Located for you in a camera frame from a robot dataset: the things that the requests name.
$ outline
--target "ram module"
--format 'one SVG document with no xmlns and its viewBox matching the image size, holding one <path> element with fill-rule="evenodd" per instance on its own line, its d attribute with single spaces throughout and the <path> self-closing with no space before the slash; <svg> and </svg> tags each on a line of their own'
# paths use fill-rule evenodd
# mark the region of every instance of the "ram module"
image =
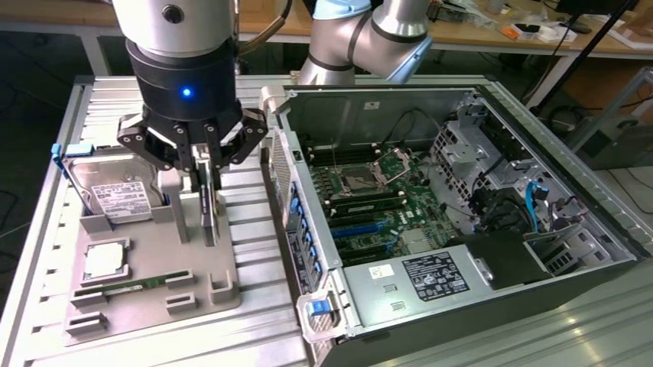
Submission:
<svg viewBox="0 0 653 367">
<path fill-rule="evenodd" d="M 340 218 L 400 209 L 406 203 L 404 192 L 395 191 L 327 200 L 324 207 L 331 218 Z"/>
</svg>

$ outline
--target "electronic equipment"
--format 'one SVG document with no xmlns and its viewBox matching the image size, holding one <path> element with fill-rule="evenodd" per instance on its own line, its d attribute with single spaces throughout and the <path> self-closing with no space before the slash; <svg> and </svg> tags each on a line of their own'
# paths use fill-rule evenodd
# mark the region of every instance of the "electronic equipment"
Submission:
<svg viewBox="0 0 653 367">
<path fill-rule="evenodd" d="M 555 11 L 570 15 L 609 15 L 619 7 L 621 0 L 597 2 L 594 0 L 559 0 Z"/>
<path fill-rule="evenodd" d="M 263 95 L 270 204 L 319 365 L 370 365 L 550 310 L 649 256 L 495 83 Z"/>
<path fill-rule="evenodd" d="M 152 208 L 164 204 L 152 164 L 125 148 L 73 148 L 77 151 L 68 148 L 63 167 L 87 214 L 105 215 L 113 224 L 151 219 Z"/>
</svg>

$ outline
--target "hard disk drive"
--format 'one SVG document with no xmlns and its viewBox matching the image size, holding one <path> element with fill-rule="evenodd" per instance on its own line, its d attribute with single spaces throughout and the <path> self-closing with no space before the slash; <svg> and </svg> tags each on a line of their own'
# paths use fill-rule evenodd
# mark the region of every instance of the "hard disk drive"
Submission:
<svg viewBox="0 0 653 367">
<path fill-rule="evenodd" d="M 89 215 L 104 214 L 113 224 L 135 222 L 164 204 L 156 168 L 125 148 L 68 155 L 63 164 Z"/>
</svg>

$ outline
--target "power supply label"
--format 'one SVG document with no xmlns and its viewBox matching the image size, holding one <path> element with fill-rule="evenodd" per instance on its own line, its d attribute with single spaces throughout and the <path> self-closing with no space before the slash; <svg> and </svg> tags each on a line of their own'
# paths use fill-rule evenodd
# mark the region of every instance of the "power supply label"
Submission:
<svg viewBox="0 0 653 367">
<path fill-rule="evenodd" d="M 403 264 L 419 299 L 425 302 L 469 291 L 449 252 L 403 260 Z"/>
</svg>

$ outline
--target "white label sticker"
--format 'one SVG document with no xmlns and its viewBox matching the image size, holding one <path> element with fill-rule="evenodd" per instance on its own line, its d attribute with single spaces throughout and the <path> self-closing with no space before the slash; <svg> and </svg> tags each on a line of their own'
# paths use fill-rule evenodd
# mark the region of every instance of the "white label sticker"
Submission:
<svg viewBox="0 0 653 367">
<path fill-rule="evenodd" d="M 391 265 L 384 264 L 380 266 L 372 266 L 370 268 L 370 274 L 372 279 L 379 279 L 384 277 L 390 277 L 395 274 L 395 272 L 391 270 Z"/>
<path fill-rule="evenodd" d="M 151 213 L 147 192 L 140 181 L 97 185 L 91 189 L 108 218 Z"/>
<path fill-rule="evenodd" d="M 380 107 L 380 102 L 366 102 L 363 109 L 378 109 Z"/>
</svg>

